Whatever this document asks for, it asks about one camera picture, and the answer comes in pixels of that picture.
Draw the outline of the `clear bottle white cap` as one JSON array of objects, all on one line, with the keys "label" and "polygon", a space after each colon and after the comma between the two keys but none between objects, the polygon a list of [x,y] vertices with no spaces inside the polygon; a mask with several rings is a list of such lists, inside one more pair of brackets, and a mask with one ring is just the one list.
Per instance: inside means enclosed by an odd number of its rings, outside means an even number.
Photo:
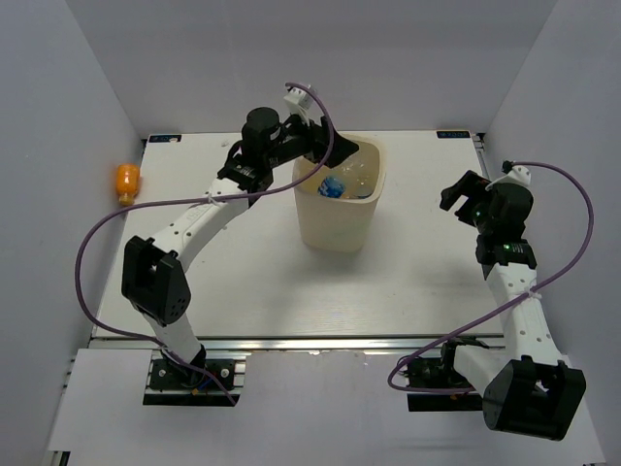
[{"label": "clear bottle white cap", "polygon": [[366,199],[370,197],[376,189],[376,177],[369,174],[362,174],[352,178],[345,190],[347,199]]}]

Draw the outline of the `orange plastic bottle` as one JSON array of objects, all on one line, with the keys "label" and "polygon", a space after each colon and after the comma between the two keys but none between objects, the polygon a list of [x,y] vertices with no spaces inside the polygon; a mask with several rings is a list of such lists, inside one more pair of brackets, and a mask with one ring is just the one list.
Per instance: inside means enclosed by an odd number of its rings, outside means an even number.
[{"label": "orange plastic bottle", "polygon": [[135,203],[141,187],[140,167],[135,164],[121,164],[116,169],[115,192],[118,203],[128,207]]}]

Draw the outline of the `clear water bottle blue label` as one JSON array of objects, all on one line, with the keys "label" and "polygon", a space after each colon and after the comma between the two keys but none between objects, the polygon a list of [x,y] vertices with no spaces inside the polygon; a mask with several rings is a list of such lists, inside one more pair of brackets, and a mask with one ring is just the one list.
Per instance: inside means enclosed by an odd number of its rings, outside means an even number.
[{"label": "clear water bottle blue label", "polygon": [[365,156],[352,155],[335,168],[339,176],[346,179],[357,179],[369,170],[369,163]]}]

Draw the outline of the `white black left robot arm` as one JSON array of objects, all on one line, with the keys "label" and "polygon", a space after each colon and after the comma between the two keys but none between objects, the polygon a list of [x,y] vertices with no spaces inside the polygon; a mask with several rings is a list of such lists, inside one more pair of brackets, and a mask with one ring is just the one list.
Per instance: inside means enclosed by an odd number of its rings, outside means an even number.
[{"label": "white black left robot arm", "polygon": [[194,258],[268,190],[278,166],[304,157],[334,168],[358,150],[357,143],[331,131],[325,118],[314,122],[292,115],[280,120],[274,109],[254,109],[204,201],[151,237],[134,236],[127,242],[121,293],[163,344],[164,359],[181,386],[194,388],[206,379],[207,353],[185,314],[191,299],[185,274]]}]

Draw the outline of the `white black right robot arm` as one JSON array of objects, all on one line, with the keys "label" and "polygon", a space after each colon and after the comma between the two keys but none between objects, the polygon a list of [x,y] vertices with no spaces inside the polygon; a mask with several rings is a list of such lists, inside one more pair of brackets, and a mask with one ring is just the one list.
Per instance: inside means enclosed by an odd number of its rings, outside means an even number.
[{"label": "white black right robot arm", "polygon": [[564,359],[542,308],[537,262],[524,239],[534,205],[530,173],[523,166],[489,181],[473,171],[441,192],[447,211],[464,197],[455,215],[477,231],[475,257],[497,306],[505,350],[450,340],[438,363],[440,379],[466,381],[482,399],[486,426],[494,431],[551,441],[565,438],[586,391],[583,373]]}]

